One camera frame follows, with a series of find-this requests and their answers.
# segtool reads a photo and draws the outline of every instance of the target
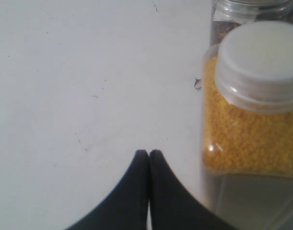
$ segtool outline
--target spice jar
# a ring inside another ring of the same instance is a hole
[[[293,25],[231,31],[204,58],[199,201],[241,230],[293,215]]]
[[[212,0],[210,46],[255,21],[293,22],[293,0]]]

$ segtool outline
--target bottle cap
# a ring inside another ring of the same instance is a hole
[[[266,114],[293,110],[293,25],[256,22],[222,41],[215,74],[222,96],[237,107]]]

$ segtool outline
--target clear plastic container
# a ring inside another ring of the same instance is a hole
[[[293,0],[212,0],[210,46],[236,27],[256,21],[293,23]]]
[[[204,57],[200,202],[241,230],[293,215],[293,25],[238,27]]]

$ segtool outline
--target jar of yellow seeds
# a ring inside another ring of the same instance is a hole
[[[293,219],[293,25],[232,30],[204,58],[200,202],[240,230]]]

